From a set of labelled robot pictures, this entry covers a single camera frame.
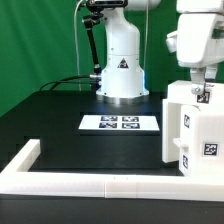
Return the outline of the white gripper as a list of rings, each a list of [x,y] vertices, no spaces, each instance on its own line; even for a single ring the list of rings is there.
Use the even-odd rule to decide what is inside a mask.
[[[182,14],[178,20],[176,55],[181,67],[191,68],[191,92],[203,94],[205,80],[216,80],[218,67],[211,64],[224,61],[224,16],[215,13]]]

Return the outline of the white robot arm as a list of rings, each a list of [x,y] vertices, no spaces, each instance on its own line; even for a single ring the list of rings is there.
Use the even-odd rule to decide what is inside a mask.
[[[145,72],[140,67],[140,32],[124,16],[126,10],[148,11],[161,0],[79,0],[89,14],[83,18],[101,85],[97,98],[116,104],[145,100]],[[167,35],[168,49],[181,67],[188,67],[191,91],[205,92],[205,77],[224,61],[224,0],[177,0],[177,30]]]

